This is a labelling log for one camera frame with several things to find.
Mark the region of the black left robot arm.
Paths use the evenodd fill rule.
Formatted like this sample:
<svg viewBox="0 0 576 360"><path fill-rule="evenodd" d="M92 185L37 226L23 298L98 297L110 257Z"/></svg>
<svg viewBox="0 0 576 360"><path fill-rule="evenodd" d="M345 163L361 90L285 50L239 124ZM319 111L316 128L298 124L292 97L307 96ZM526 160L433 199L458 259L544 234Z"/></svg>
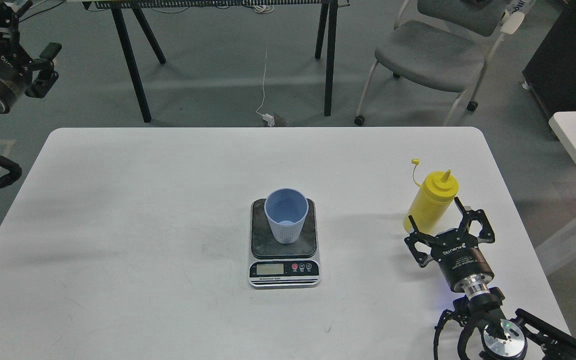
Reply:
<svg viewBox="0 0 576 360"><path fill-rule="evenodd" d="M62 44L50 42L38 58L30 57L20 44L20 18L33 4L0 1L0 114L8 114L22 95L45 98L59 78L54 59Z"/></svg>

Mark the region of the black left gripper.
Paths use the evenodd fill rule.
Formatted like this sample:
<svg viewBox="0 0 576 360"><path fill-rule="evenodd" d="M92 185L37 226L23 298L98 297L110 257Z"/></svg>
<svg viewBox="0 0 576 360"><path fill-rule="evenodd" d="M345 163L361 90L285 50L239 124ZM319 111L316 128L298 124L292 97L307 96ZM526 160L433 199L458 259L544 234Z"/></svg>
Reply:
<svg viewBox="0 0 576 360"><path fill-rule="evenodd" d="M33 4L31 0L0 1L0 114L9 113L24 93L30 98L45 98L58 80L54 59L62 50L61 43L48 43L39 58L26 64L29 74L38 71L31 84L28 74L18 71L2 56L25 52L20 44L19 19Z"/></svg>

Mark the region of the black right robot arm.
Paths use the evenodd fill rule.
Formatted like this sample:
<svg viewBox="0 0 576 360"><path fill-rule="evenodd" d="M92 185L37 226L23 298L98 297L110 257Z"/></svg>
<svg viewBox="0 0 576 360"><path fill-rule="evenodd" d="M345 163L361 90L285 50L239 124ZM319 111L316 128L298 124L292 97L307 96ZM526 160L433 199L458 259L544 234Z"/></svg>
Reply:
<svg viewBox="0 0 576 360"><path fill-rule="evenodd" d="M454 199L462 219L457 228L436 235L424 233L414 217L407 218L411 231L404 242L420 268L437 262L450 290L462 293L453 301L453 309L445 309L435 326L433 358L439 357L441 332L449 321L461 327L456 351L460 360L468 359L467 344L474 331L480 334L483 360L523 360L528 341L537 344L544 360L576 360L576 338L536 317L517 309L508 319L502 305L505 295L498 287L489 287L494 278L479 246L495 242L495 233L483 209L473 210Z"/></svg>

